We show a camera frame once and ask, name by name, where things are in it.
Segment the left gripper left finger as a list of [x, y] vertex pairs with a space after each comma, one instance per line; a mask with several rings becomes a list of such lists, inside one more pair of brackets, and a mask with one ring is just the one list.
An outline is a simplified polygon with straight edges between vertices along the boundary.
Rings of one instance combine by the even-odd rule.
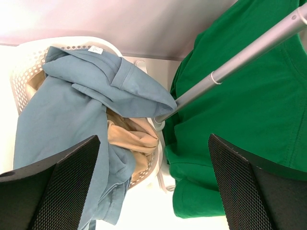
[[53, 156], [0, 175], [2, 230], [76, 230], [100, 141], [91, 136]]

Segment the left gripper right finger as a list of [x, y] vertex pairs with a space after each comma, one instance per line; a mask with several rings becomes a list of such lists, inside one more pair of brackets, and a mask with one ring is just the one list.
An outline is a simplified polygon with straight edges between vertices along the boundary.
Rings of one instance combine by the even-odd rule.
[[307, 174], [211, 134], [208, 148], [231, 230], [305, 230]]

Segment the grey blue t shirt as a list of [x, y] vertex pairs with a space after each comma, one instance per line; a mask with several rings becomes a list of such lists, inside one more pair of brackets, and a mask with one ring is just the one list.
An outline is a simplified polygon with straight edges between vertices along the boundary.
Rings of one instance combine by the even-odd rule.
[[130, 182], [147, 168], [159, 138], [149, 117], [176, 109], [170, 93], [124, 58], [102, 49], [50, 47], [45, 80], [18, 118], [18, 169], [96, 135], [101, 144], [81, 230], [116, 224]]

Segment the green t shirt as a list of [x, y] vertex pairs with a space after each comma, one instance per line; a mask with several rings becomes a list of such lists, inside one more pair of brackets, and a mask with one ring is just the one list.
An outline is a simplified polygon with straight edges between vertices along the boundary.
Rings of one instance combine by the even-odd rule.
[[[174, 76], [180, 97], [302, 0], [240, 0], [200, 33]], [[307, 169], [307, 55], [295, 35], [246, 65], [166, 120], [165, 155], [176, 181], [173, 210], [180, 218], [222, 216], [208, 150], [216, 134], [275, 163]]]

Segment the beige cloth in basket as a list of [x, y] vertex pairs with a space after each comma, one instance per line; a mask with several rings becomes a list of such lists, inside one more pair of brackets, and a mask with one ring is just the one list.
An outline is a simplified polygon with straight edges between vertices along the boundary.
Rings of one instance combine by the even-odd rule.
[[147, 117], [158, 103], [120, 74], [46, 71], [18, 119], [14, 167], [21, 168], [96, 135], [98, 177], [135, 180], [147, 168], [158, 135]]

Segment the white plastic laundry basket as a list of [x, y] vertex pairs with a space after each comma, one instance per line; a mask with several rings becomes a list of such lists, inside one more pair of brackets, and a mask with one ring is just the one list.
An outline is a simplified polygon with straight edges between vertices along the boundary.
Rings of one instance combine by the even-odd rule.
[[[65, 50], [96, 46], [119, 57], [123, 56], [120, 50], [110, 42], [92, 36], [53, 37], [18, 45], [16, 47], [17, 57], [13, 59], [13, 64], [9, 71], [12, 93], [18, 113], [22, 112], [35, 93], [34, 88], [30, 85], [30, 81], [42, 72], [42, 65], [45, 63], [45, 56], [50, 46], [60, 47]], [[130, 188], [147, 186], [154, 180], [157, 180], [160, 188], [165, 193], [171, 192], [174, 189], [174, 180], [171, 179], [167, 172], [166, 160], [163, 154], [165, 144], [162, 127], [164, 124], [157, 124], [154, 119], [149, 119], [148, 121], [155, 126], [160, 142], [152, 154], [147, 169], [139, 174], [137, 180], [131, 182]]]

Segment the white metal clothes rack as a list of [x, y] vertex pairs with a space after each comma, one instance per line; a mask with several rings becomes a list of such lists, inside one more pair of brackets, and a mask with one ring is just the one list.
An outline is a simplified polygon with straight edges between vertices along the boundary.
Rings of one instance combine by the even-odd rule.
[[165, 126], [165, 121], [176, 114], [180, 109], [198, 99], [214, 86], [220, 85], [222, 80], [226, 77], [269, 52], [280, 43], [304, 30], [306, 27], [307, 5], [303, 4], [176, 99], [177, 108], [175, 111], [155, 118], [149, 118], [148, 120], [153, 124], [157, 132], [161, 132]]

